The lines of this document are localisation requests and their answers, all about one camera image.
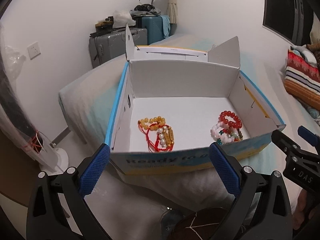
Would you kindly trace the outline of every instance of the curtain tieback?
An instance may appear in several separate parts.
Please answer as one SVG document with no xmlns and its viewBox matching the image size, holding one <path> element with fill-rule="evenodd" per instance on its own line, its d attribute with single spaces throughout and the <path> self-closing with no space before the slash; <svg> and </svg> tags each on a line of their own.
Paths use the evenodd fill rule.
<svg viewBox="0 0 320 240">
<path fill-rule="evenodd" d="M 168 0 L 168 3 L 174 3 L 174 4 L 177 4 L 177 0 Z"/>
</svg>

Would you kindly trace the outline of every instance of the beaded bracelet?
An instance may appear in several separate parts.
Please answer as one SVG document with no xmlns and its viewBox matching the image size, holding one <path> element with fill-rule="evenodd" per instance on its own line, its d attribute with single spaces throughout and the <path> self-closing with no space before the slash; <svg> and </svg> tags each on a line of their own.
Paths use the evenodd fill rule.
<svg viewBox="0 0 320 240">
<path fill-rule="evenodd" d="M 226 119 L 226 116 L 233 118 L 233 121 Z M 240 131 L 242 122 L 239 117 L 231 111 L 223 111 L 219 116 L 218 123 L 212 127 L 211 134 L 218 144 L 241 141 L 243 135 Z"/>
<path fill-rule="evenodd" d="M 150 152 L 172 151 L 174 144 L 173 130 L 165 123 L 165 118 L 158 116 L 151 119 L 141 119 L 138 121 L 138 128 L 145 134 Z M 150 131 L 157 131 L 156 143 L 150 141 Z"/>
</svg>

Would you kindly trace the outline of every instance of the human hand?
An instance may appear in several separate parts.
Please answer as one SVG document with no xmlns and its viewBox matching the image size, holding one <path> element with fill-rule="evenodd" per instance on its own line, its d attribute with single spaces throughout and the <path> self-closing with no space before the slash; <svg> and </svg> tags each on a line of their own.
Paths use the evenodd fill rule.
<svg viewBox="0 0 320 240">
<path fill-rule="evenodd" d="M 292 214 L 292 222 L 293 222 L 293 229 L 298 230 L 301 224 L 304 222 L 304 209 L 307 205 L 307 195 L 308 192 L 304 189 L 301 190 L 300 195 L 298 197 L 298 203 L 295 212 Z M 312 218 L 316 211 L 316 208 L 311 210 L 309 214 L 309 219 Z"/>
</svg>

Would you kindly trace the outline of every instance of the dark window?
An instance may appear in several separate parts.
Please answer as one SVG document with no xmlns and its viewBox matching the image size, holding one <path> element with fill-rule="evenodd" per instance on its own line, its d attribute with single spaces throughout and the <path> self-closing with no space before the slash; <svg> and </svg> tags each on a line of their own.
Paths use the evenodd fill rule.
<svg viewBox="0 0 320 240">
<path fill-rule="evenodd" d="M 313 10 L 306 0 L 265 0 L 263 25 L 296 45 L 310 43 Z"/>
</svg>

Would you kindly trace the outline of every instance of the wall outlet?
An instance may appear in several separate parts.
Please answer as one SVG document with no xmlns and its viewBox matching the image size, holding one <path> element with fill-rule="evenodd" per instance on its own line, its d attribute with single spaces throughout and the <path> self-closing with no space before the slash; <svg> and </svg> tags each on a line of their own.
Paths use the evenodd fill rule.
<svg viewBox="0 0 320 240">
<path fill-rule="evenodd" d="M 28 46 L 28 53 L 29 53 L 30 59 L 34 59 L 36 56 L 40 55 L 41 52 L 40 52 L 39 43 L 35 42 L 30 46 Z"/>
</svg>

